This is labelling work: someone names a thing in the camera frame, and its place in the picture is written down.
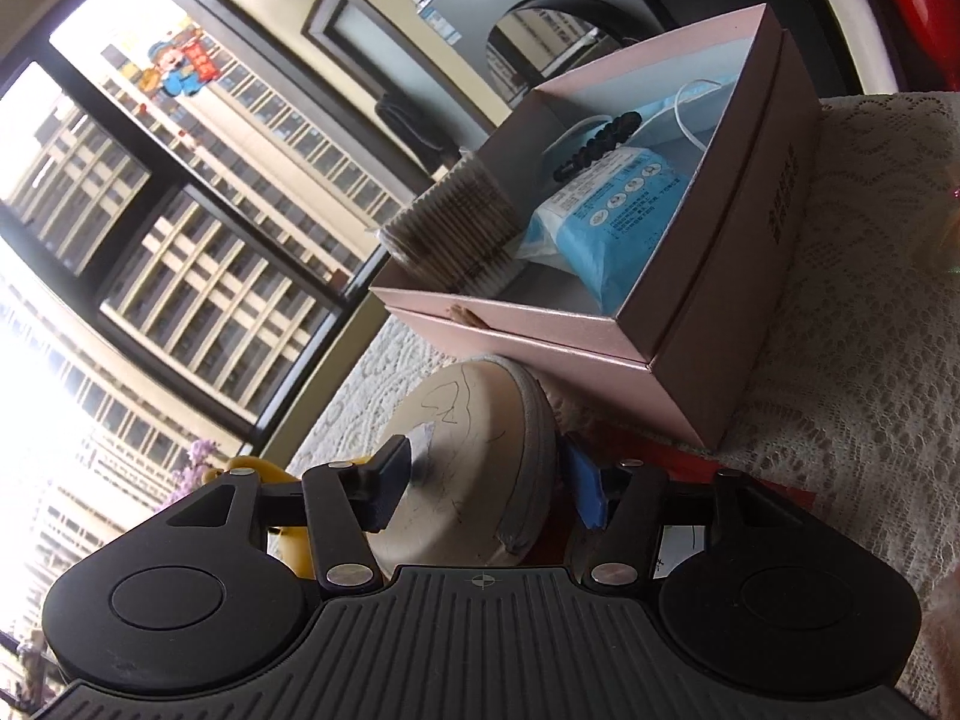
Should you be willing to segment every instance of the metal screw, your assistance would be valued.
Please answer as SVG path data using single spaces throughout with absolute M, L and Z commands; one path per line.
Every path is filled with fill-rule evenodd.
M 371 579 L 371 568 L 359 562 L 342 562 L 326 572 L 326 580 L 339 587 L 359 587 Z
M 625 562 L 602 562 L 593 567 L 590 576 L 597 584 L 619 587 L 637 581 L 637 570 Z

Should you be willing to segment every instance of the cartoon figure sticker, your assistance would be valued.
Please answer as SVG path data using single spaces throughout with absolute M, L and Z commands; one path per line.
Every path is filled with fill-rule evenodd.
M 203 30 L 189 29 L 150 46 L 147 56 L 154 66 L 143 71 L 138 86 L 148 95 L 162 90 L 170 97 L 192 97 L 220 71 L 200 43 Z

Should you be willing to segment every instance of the yellow object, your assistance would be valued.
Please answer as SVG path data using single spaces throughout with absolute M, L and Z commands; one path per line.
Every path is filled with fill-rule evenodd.
M 260 458 L 233 458 L 227 463 L 227 470 L 231 469 L 253 469 L 265 485 L 299 482 L 296 476 Z M 203 483 L 212 482 L 221 473 L 223 471 L 220 469 L 206 471 L 203 474 Z M 306 528 L 280 528 L 280 535 L 277 538 L 280 543 L 280 560 L 301 579 L 315 579 L 313 560 L 310 557 L 310 538 L 307 536 Z

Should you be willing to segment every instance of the blue packet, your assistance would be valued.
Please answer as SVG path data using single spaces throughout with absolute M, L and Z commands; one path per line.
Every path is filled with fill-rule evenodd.
M 578 276 L 610 316 L 630 295 L 689 183 L 649 148 L 616 148 L 534 211 L 517 258 Z

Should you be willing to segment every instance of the ribbed black surface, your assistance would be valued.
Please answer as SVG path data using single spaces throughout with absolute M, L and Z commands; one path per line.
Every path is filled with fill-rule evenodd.
M 485 581 L 481 577 L 493 579 Z M 923 718 L 896 691 L 825 703 L 714 683 L 659 639 L 642 607 L 561 569 L 405 568 L 328 603 L 296 651 L 219 694 L 149 701 L 76 685 L 43 720 Z

